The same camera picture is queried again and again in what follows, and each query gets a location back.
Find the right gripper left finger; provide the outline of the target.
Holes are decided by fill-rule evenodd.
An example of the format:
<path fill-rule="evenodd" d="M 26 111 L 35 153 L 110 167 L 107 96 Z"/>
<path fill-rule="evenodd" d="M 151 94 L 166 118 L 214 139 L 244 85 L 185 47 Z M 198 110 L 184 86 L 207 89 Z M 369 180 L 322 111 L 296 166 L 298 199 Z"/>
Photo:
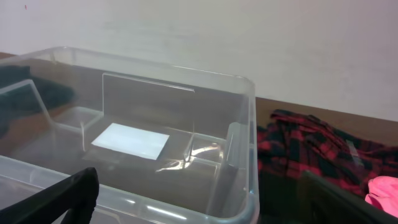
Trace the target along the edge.
<path fill-rule="evenodd" d="M 96 169 L 88 167 L 2 209 L 1 223 L 48 224 L 64 215 L 62 223 L 89 224 L 99 188 Z"/>

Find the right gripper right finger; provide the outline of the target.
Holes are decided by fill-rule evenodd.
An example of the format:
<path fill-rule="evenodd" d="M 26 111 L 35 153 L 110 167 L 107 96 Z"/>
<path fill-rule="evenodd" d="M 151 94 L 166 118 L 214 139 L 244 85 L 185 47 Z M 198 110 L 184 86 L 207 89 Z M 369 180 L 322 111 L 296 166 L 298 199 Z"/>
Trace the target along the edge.
<path fill-rule="evenodd" d="M 397 224 L 396 217 L 310 171 L 298 180 L 297 198 L 304 223 Z"/>

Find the large black garment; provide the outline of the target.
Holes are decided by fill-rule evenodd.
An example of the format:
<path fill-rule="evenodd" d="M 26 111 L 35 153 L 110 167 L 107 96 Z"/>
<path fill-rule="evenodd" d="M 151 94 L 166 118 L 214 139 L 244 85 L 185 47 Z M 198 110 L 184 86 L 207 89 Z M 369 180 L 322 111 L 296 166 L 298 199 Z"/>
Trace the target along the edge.
<path fill-rule="evenodd" d="M 6 135 L 11 121 L 58 108 L 74 96 L 70 87 L 33 76 L 29 66 L 2 66 L 1 136 Z"/>

